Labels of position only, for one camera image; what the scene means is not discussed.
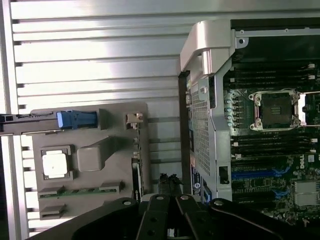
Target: ribbed metal wall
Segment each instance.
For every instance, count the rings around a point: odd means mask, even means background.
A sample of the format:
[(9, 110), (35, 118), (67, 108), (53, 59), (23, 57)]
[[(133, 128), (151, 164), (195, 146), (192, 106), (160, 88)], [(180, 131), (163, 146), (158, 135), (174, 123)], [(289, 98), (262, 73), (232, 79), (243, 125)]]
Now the ribbed metal wall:
[[(153, 179), (162, 172), (181, 177), (177, 63), (192, 25), (219, 18), (298, 17), (301, 9), (304, 17), (314, 17), (320, 5), (257, 2), (2, 0), (11, 111), (146, 101)], [(24, 238), (25, 228), (32, 236), (66, 219), (39, 220), (32, 140), (13, 141), (24, 175), (17, 185), (24, 181), (26, 189), (25, 199), (19, 195), (16, 219)]]

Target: blue latch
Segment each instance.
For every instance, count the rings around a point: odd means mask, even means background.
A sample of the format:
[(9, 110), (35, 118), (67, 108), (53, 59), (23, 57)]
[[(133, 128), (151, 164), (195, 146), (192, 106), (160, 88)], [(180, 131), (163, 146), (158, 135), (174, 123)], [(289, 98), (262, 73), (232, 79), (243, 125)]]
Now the blue latch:
[(81, 127), (98, 127), (98, 117), (95, 111), (58, 111), (56, 113), (58, 126), (61, 129), (78, 129)]

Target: black mechanical arm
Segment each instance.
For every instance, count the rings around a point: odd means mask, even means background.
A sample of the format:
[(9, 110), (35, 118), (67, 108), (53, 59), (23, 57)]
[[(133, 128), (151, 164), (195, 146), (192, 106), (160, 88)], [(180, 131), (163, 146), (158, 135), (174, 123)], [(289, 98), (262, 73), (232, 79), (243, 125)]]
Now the black mechanical arm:
[(155, 194), (138, 203), (120, 198), (30, 240), (300, 240), (318, 239), (237, 203), (216, 198), (204, 205), (191, 195)]

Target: cpu socket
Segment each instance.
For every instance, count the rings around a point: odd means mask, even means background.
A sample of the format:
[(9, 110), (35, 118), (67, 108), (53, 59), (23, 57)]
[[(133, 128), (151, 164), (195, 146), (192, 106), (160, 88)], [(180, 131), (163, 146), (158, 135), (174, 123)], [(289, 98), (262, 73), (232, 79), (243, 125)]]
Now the cpu socket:
[(258, 91), (249, 95), (254, 102), (254, 123), (257, 132), (288, 131), (300, 126), (299, 93), (294, 89)]

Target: motherboard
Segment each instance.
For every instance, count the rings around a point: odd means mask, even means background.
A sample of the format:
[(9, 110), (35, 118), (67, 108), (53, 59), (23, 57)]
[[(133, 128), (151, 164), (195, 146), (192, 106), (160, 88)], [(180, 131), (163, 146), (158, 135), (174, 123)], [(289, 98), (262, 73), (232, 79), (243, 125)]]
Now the motherboard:
[(320, 222), (318, 62), (238, 63), (224, 76), (232, 200), (305, 227)]

